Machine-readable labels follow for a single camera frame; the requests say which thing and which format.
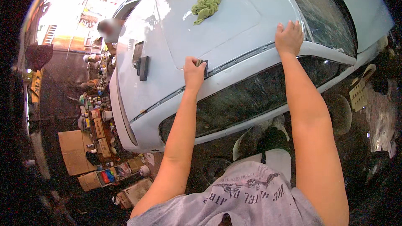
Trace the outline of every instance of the rear window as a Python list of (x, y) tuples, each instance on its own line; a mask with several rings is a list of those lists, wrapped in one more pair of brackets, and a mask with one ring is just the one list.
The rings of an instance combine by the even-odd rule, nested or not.
[[(299, 61), (316, 87), (348, 67), (312, 56), (301, 57)], [(277, 64), (200, 100), (197, 103), (196, 137), (223, 130), (284, 104), (285, 75), (282, 64)], [(159, 125), (159, 133), (164, 142), (175, 115)]]
[(354, 33), (334, 0), (295, 0), (307, 21), (311, 33), (309, 41), (329, 48), (342, 48), (344, 53), (356, 57)]

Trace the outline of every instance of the gray t-shirt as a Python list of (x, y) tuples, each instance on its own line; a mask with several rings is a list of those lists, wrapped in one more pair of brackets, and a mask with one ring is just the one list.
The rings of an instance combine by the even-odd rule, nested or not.
[(127, 221), (128, 225), (324, 225), (311, 203), (281, 173), (246, 161), (229, 167), (203, 193), (179, 195)]

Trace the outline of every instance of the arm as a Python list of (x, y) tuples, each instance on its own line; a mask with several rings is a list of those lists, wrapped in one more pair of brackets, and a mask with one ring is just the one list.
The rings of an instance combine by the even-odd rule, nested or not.
[(296, 186), (325, 225), (348, 225), (349, 206), (327, 106), (296, 58), (303, 42), (299, 22), (280, 23), (275, 46), (285, 73), (296, 154)]
[(116, 55), (116, 49), (113, 47), (113, 44), (112, 43), (106, 43), (106, 42), (105, 42), (105, 44), (107, 46), (107, 50), (109, 51), (109, 53), (112, 54), (112, 55)]
[(165, 153), (155, 181), (134, 207), (131, 217), (144, 213), (150, 207), (184, 194), (195, 142), (195, 115), (197, 93), (204, 81), (206, 63), (196, 67), (194, 57), (186, 57), (184, 90), (180, 106), (166, 141)]

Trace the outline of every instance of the white container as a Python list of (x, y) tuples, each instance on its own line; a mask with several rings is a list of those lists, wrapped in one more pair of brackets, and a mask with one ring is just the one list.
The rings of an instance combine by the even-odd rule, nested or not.
[(112, 111), (105, 110), (102, 112), (102, 119), (104, 122), (110, 120), (111, 118), (113, 118)]
[(143, 165), (139, 168), (139, 173), (141, 174), (141, 176), (147, 176), (151, 173), (151, 171), (147, 165)]

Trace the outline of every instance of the yellow sign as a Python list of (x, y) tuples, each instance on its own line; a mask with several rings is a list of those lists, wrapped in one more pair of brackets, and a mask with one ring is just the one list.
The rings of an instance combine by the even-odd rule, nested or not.
[[(35, 92), (38, 96), (41, 92), (41, 81), (42, 81), (42, 70), (40, 71), (38, 70), (36, 71), (36, 73), (33, 74), (32, 85), (31, 85), (32, 91)], [(34, 93), (31, 93), (33, 103), (39, 103), (38, 96), (36, 96)]]

